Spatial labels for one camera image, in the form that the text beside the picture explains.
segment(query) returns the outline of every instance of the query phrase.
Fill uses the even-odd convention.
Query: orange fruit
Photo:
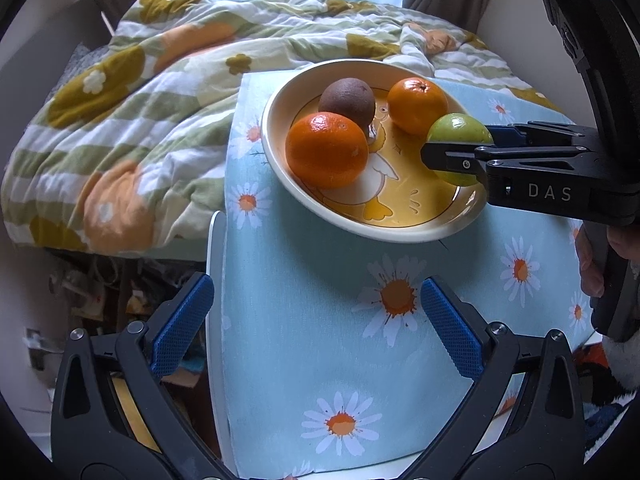
[[[386,102],[394,124],[415,136],[426,136],[433,123],[449,111],[442,88],[421,77],[398,81]]]
[[[367,165],[369,147],[360,127],[331,112],[297,121],[287,133],[285,156],[291,171],[308,186],[335,189],[351,184]]]

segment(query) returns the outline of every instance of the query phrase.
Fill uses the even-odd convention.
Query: black handle
[[[628,260],[613,250],[607,239],[607,227],[584,222],[593,261],[604,277],[604,294],[591,298],[591,323],[597,332],[617,342],[628,341],[639,327],[635,316],[638,282]]]

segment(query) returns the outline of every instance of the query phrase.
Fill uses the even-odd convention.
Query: orange
[[[285,140],[291,171],[319,189],[351,184],[367,165],[369,147],[360,127],[331,112],[318,112],[296,122]]]
[[[415,136],[427,136],[435,121],[449,111],[447,96],[438,85],[421,77],[402,79],[386,96],[391,120]]]

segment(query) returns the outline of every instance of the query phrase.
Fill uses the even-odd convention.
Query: bowl rim
[[[262,147],[264,149],[264,154],[267,158],[267,161],[273,170],[273,172],[278,177],[280,183],[291,193],[291,195],[300,202],[304,207],[309,209],[311,212],[318,215],[323,220],[333,224],[336,227],[344,229],[347,232],[365,237],[371,238],[373,240],[378,240],[382,242],[394,242],[394,243],[423,243],[423,242],[433,242],[436,240],[441,240],[446,238],[452,234],[455,234],[469,224],[471,224],[474,220],[478,218],[484,206],[486,205],[486,191],[481,184],[475,184],[472,188],[476,188],[476,192],[478,197],[472,203],[469,210],[455,217],[453,220],[446,222],[445,224],[434,226],[433,228],[428,229],[418,229],[420,226],[425,226],[429,222],[435,220],[440,215],[444,214],[447,210],[445,209],[440,215],[434,217],[433,219],[424,222],[418,226],[411,227],[384,227],[384,226],[375,226],[370,224],[364,224],[357,222],[356,220],[347,218],[345,216],[340,215],[335,211],[332,211],[328,207],[322,205],[317,200],[313,199],[313,197],[309,196],[306,191],[304,191],[296,182],[293,180],[292,176],[290,176],[286,171],[282,169],[279,162],[276,160],[276,156],[274,156],[274,146],[271,143],[270,136],[268,134],[268,130],[266,125],[268,123],[268,117],[271,109],[273,108],[273,103],[278,99],[279,95],[286,88],[286,86],[297,77],[300,77],[303,73],[309,72],[310,70],[317,69],[318,67],[329,65],[329,64],[337,64],[341,62],[357,62],[357,63],[371,63],[371,64],[381,64],[385,66],[391,66],[398,70],[402,70],[408,74],[407,77],[415,76],[420,78],[425,78],[425,76],[409,70],[407,68],[391,65],[388,63],[384,63],[382,61],[377,61],[373,59],[332,59],[329,61],[323,61],[320,63],[315,63],[310,66],[304,67],[303,69],[296,71],[297,73],[293,75],[291,78],[288,78],[285,82],[280,84],[278,88],[271,94],[269,97],[267,104],[264,107],[262,115],[260,117],[260,130],[262,137]],[[447,97],[454,101],[457,106],[460,107],[461,110],[464,110],[464,113],[468,114],[468,111],[465,107],[463,107],[460,102],[453,97],[449,92],[445,91]]]

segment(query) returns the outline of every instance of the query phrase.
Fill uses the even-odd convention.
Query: white wall
[[[582,78],[565,53],[542,0],[490,0],[478,36],[515,74],[542,92],[573,121],[594,125]]]
[[[0,66],[48,18],[75,1],[28,0],[0,41]],[[48,291],[54,266],[43,250],[14,247],[0,221],[0,390],[28,433],[49,432],[52,376],[30,367],[22,342],[25,328],[52,338],[64,337],[67,330],[66,309]]]
[[[0,40],[0,66],[51,16],[78,0],[27,0]]]

